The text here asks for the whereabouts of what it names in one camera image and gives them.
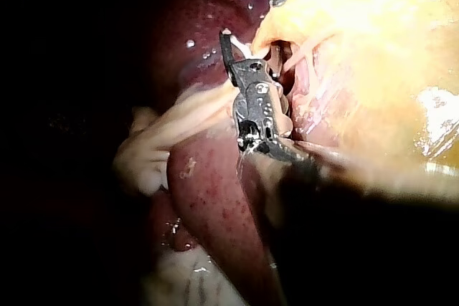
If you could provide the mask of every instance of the white tissue strand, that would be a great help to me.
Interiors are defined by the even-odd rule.
[[[141,118],[147,111],[138,109],[131,135],[121,144],[113,161],[125,190],[151,196],[161,186],[167,189],[166,167],[172,146],[229,118],[238,92],[229,80],[210,90],[190,87],[173,107],[152,122]]]
[[[163,254],[143,293],[146,306],[247,305],[202,247]]]

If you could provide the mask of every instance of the yellow fat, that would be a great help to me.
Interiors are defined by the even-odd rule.
[[[347,79],[323,120],[340,147],[459,167],[459,0],[287,0],[269,11],[251,47],[301,46],[330,30],[318,48],[321,82],[340,71]]]

